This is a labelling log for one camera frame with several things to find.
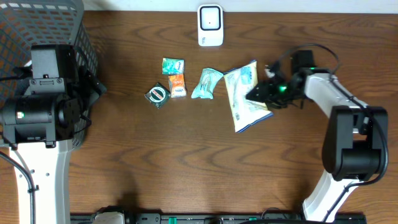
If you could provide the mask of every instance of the teal packet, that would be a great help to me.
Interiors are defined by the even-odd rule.
[[[212,68],[204,68],[201,72],[199,84],[193,90],[191,98],[213,99],[213,90],[223,74]]]
[[[163,87],[162,84],[156,83],[156,85],[145,94],[145,98],[159,109],[170,99],[170,92]]]
[[[162,72],[163,75],[184,74],[184,60],[163,58]]]

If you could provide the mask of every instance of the green packet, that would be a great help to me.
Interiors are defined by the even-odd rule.
[[[163,75],[179,75],[184,73],[184,60],[163,58]]]
[[[145,98],[159,109],[170,99],[170,92],[163,87],[162,84],[156,83],[156,85],[145,94]]]

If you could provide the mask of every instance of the wood grain surface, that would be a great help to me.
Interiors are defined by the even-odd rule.
[[[337,76],[348,90],[389,113],[387,175],[356,189],[340,211],[363,212],[369,223],[398,220],[397,15],[227,12],[224,44],[209,48],[198,45],[193,12],[86,12],[84,25],[108,92],[92,109],[83,147],[72,153],[72,213],[108,205],[165,213],[298,211],[323,171],[328,119],[317,105],[274,111],[236,134],[223,79],[214,100],[190,95],[203,68],[225,72],[256,59],[264,78],[265,64],[283,51],[316,42],[340,56]],[[322,50],[315,56],[319,66],[335,65]],[[156,82],[167,85],[163,57],[185,60],[188,96],[158,110],[144,94]],[[17,223],[14,170],[4,161],[0,188],[0,223]]]

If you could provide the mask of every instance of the candy wrapper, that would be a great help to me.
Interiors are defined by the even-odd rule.
[[[162,84],[156,83],[156,85],[145,94],[145,98],[159,109],[170,99],[170,92],[164,88]]]
[[[186,96],[184,74],[169,75],[169,88],[172,98]]]
[[[265,103],[246,99],[246,94],[258,83],[257,61],[228,72],[224,78],[235,132],[243,132],[248,127],[273,115]]]
[[[184,73],[184,60],[163,58],[163,75],[178,75]]]
[[[213,90],[222,77],[221,72],[212,68],[203,69],[199,84],[193,90],[191,98],[213,99]]]

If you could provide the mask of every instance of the laundry basket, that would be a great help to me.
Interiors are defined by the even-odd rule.
[[[44,44],[70,44],[83,49],[88,58],[88,68],[96,75],[97,57],[81,20],[84,7],[81,0],[0,0],[0,77],[15,76],[14,67],[30,62],[30,47]],[[76,52],[78,65],[84,60]],[[30,94],[29,81],[8,80],[0,82],[0,107],[7,98]],[[75,131],[86,126],[81,120]],[[82,131],[74,136],[75,148],[81,146],[85,136]]]

